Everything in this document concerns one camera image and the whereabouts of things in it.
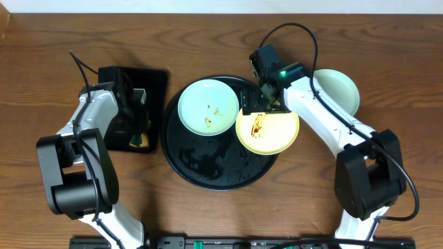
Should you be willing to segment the green and yellow sponge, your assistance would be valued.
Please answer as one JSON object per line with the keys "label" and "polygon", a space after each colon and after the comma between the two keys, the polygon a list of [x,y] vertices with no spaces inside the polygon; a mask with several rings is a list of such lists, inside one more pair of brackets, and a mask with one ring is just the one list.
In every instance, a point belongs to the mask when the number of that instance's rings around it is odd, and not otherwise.
{"label": "green and yellow sponge", "polygon": [[131,141],[129,142],[129,146],[135,148],[148,148],[150,146],[150,139],[148,136],[149,127],[151,122],[147,123],[146,129],[139,135],[132,136]]}

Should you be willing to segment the yellow plate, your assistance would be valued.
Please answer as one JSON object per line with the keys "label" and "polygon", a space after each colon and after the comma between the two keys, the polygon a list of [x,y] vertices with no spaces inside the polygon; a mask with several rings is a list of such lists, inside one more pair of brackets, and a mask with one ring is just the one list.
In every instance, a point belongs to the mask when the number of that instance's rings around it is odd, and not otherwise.
{"label": "yellow plate", "polygon": [[251,113],[242,109],[235,123],[239,141],[245,148],[260,155],[273,155],[287,149],[296,139],[300,128],[296,113]]}

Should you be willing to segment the light blue plate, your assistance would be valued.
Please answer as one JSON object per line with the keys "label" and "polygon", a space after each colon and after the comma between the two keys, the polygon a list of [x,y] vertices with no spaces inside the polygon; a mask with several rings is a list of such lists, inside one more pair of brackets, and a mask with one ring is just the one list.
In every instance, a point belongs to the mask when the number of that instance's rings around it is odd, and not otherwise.
{"label": "light blue plate", "polygon": [[187,86],[177,104],[183,126],[200,136],[216,136],[230,129],[239,113],[234,90],[219,80],[204,79]]}
{"label": "light blue plate", "polygon": [[356,84],[344,73],[333,69],[320,69],[314,77],[324,91],[347,113],[354,116],[360,105]]}

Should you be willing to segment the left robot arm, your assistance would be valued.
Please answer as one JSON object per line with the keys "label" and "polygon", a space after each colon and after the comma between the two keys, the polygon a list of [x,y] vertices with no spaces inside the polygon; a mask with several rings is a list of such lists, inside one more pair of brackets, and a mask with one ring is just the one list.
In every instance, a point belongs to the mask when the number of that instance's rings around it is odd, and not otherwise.
{"label": "left robot arm", "polygon": [[150,145],[147,71],[119,66],[98,70],[79,106],[54,136],[36,144],[48,206],[97,230],[111,248],[148,248],[141,221],[119,200],[109,150],[144,151]]}

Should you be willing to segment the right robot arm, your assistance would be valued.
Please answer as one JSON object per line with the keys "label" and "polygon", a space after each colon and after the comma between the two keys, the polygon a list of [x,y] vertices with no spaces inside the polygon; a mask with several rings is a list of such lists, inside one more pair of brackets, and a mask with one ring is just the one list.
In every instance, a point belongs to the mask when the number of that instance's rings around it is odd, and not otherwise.
{"label": "right robot arm", "polygon": [[242,93],[242,108],[252,113],[302,118],[336,158],[334,191],[343,207],[337,239],[371,241],[388,208],[406,191],[398,137],[377,132],[341,108],[301,63],[284,63],[272,45],[250,57],[259,89]]}

